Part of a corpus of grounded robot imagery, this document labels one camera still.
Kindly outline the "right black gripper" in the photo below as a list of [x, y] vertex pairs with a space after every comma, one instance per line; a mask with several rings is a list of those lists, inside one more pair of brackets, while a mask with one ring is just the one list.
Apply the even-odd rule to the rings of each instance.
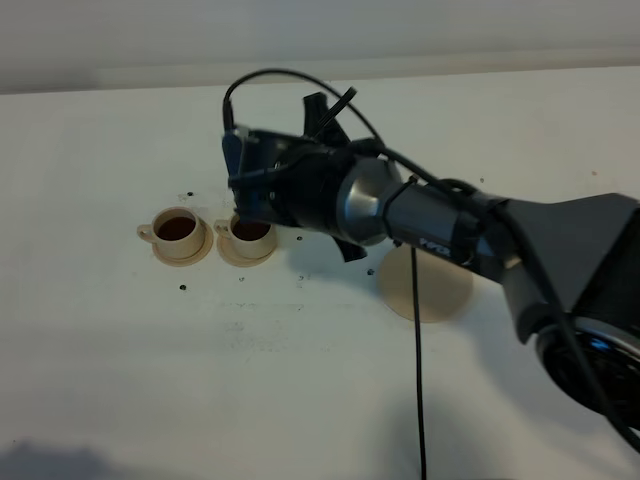
[[[336, 117], [352, 98], [346, 92], [329, 108], [324, 93], [304, 97], [302, 137], [249, 130], [239, 174], [230, 181], [239, 195], [241, 218], [338, 233], [338, 191], [355, 160], [343, 152], [351, 140]], [[333, 240], [345, 263], [367, 257], [363, 247]]]

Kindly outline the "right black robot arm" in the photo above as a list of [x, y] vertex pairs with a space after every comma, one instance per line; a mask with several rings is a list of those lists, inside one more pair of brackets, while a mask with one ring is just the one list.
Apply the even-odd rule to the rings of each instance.
[[304, 101], [301, 136], [237, 125], [222, 108], [223, 152], [246, 221], [331, 236], [346, 261], [383, 240], [503, 288], [521, 342], [569, 397], [639, 425], [639, 204], [620, 194], [559, 203], [495, 197], [437, 179], [377, 139], [350, 140], [345, 100]]

